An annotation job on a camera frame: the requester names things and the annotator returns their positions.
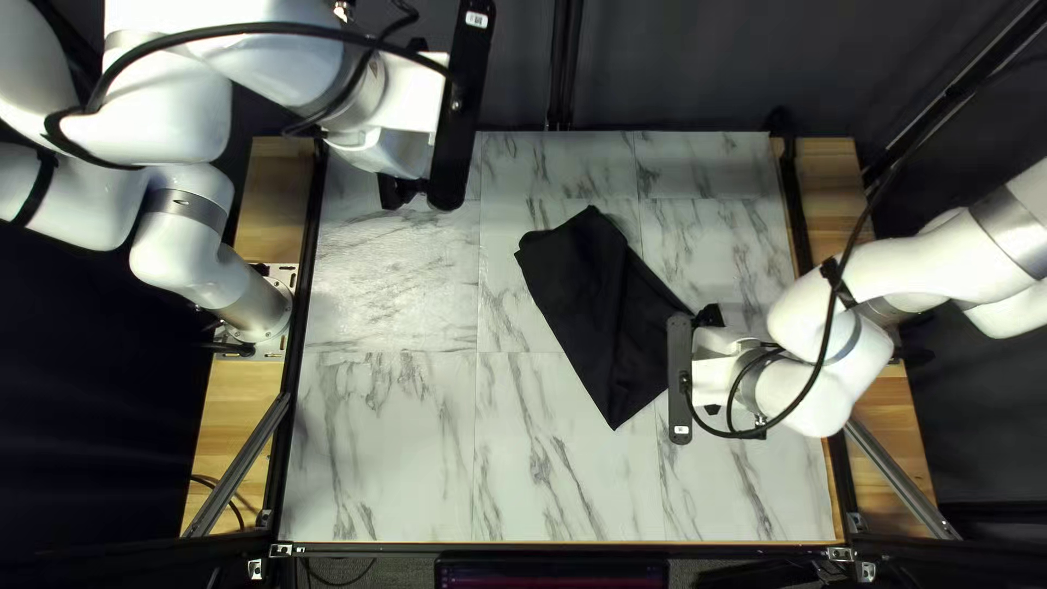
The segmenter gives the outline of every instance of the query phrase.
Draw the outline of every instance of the metal bracket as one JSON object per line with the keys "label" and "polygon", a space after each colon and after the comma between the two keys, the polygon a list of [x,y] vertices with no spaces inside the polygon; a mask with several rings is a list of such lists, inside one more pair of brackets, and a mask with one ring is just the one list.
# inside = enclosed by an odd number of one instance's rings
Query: metal bracket
{"label": "metal bracket", "polygon": [[290,544],[270,544],[269,545],[269,558],[270,559],[287,559],[291,556],[291,545]]}
{"label": "metal bracket", "polygon": [[847,546],[829,546],[825,549],[825,557],[836,563],[854,562],[854,551]]}
{"label": "metal bracket", "polygon": [[854,550],[847,546],[829,546],[825,549],[825,556],[834,563],[854,563],[854,576],[859,583],[872,583],[876,579],[876,563],[857,560]]}
{"label": "metal bracket", "polygon": [[[266,263],[263,265],[268,268],[269,272],[266,280],[277,289],[287,288],[293,296],[294,289],[298,286],[298,264]],[[290,338],[290,324],[276,336],[254,344],[254,355],[250,357],[244,358],[238,354],[218,353],[215,355],[215,360],[230,362],[284,362],[284,357],[287,356],[288,338]],[[240,343],[237,340],[236,332],[225,324],[215,330],[214,341],[221,344]]]}
{"label": "metal bracket", "polygon": [[865,518],[857,512],[847,512],[847,530],[851,534],[865,534],[869,531],[869,526],[865,523]]}
{"label": "metal bracket", "polygon": [[251,581],[262,581],[262,559],[247,561],[247,577]]}
{"label": "metal bracket", "polygon": [[872,583],[876,580],[875,563],[854,563],[854,572],[859,583]]}
{"label": "metal bracket", "polygon": [[269,522],[272,521],[272,509],[262,509],[259,517],[254,519],[254,527],[269,529]]}

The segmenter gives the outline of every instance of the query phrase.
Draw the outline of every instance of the folded black fabric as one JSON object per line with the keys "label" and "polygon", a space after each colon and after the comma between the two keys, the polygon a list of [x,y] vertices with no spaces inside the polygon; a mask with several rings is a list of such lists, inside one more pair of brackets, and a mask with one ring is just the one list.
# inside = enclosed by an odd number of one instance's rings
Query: folded black fabric
{"label": "folded black fabric", "polygon": [[520,239],[516,260],[612,430],[666,389],[666,327],[684,303],[595,206]]}

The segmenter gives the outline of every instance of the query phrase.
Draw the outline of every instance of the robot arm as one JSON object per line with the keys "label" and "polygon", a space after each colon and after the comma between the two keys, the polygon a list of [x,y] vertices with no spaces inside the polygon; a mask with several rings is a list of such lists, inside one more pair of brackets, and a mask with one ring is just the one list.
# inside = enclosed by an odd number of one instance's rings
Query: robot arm
{"label": "robot arm", "polygon": [[[850,305],[838,301],[826,362],[807,397],[782,424],[804,435],[838,432],[893,354],[883,330],[949,300],[983,333],[1007,338],[1047,325],[1047,158],[968,208],[946,211],[918,234],[857,246],[844,270]],[[803,388],[825,332],[829,281],[821,268],[785,291],[767,332],[792,358],[743,378],[738,401],[778,415]],[[695,407],[723,405],[753,358],[751,340],[699,329],[694,335]]]}
{"label": "robot arm", "polygon": [[[472,12],[477,9],[487,14]],[[375,53],[348,97],[319,120],[332,152],[359,167],[410,180],[439,171],[441,181],[431,176],[429,196],[445,208],[464,198],[493,5],[464,1],[459,16],[454,46],[465,39],[470,51],[456,51],[464,54],[462,63],[452,62],[450,69],[471,85],[452,92],[442,75]],[[104,66],[164,35],[260,22],[342,26],[317,0],[186,0],[178,5],[107,0]],[[44,173],[32,150],[0,144],[0,219],[108,250],[129,236],[144,203],[131,248],[134,273],[210,310],[242,341],[276,337],[288,321],[289,293],[221,243],[232,186],[205,163],[228,140],[230,81],[311,115],[338,101],[365,49],[313,37],[237,35],[144,55],[116,75],[97,112],[69,114],[58,122],[61,134],[75,143],[67,146],[77,146],[85,161],[53,144],[46,132],[48,115],[79,100],[58,40],[28,1],[0,2],[0,117],[55,151],[58,162],[53,172]],[[449,61],[446,53],[428,56]],[[443,150],[441,134],[450,137]],[[439,169],[430,165],[437,155]],[[107,164],[89,162],[99,159]],[[425,189],[421,181],[411,185]],[[435,201],[438,191],[442,198]]]}

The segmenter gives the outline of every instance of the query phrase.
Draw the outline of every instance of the label sticker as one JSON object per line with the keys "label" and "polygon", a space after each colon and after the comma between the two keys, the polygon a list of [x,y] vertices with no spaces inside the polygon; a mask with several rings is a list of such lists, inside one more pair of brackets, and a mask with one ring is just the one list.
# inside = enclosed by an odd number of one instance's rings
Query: label sticker
{"label": "label sticker", "polygon": [[476,28],[487,28],[487,15],[468,10],[465,14],[465,23]]}

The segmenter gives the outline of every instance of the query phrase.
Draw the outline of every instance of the marble tile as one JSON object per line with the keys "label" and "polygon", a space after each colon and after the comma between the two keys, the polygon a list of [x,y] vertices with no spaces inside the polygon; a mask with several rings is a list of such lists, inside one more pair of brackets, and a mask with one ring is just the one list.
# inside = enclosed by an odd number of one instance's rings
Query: marble tile
{"label": "marble tile", "polygon": [[[822,441],[787,428],[766,440],[727,440],[697,431],[669,441],[668,398],[652,404],[659,481],[669,541],[826,541],[834,539]],[[752,427],[752,416],[737,413]],[[726,430],[723,412],[706,422]]]}
{"label": "marble tile", "polygon": [[527,231],[596,205],[640,251],[628,135],[489,133],[483,162],[478,350],[559,353],[513,254]]}
{"label": "marble tile", "polygon": [[307,352],[281,538],[471,538],[475,354]]}
{"label": "marble tile", "polygon": [[481,354],[474,541],[662,540],[654,412],[610,431],[562,354]]}
{"label": "marble tile", "polygon": [[476,347],[480,202],[382,210],[375,175],[332,160],[307,343],[359,352]]}
{"label": "marble tile", "polygon": [[777,196],[642,200],[640,218],[641,255],[684,303],[719,303],[728,327],[767,337],[766,314],[794,279]]}
{"label": "marble tile", "polygon": [[637,196],[632,133],[486,133],[483,194]]}
{"label": "marble tile", "polygon": [[641,198],[760,198],[779,192],[766,133],[638,131]]}

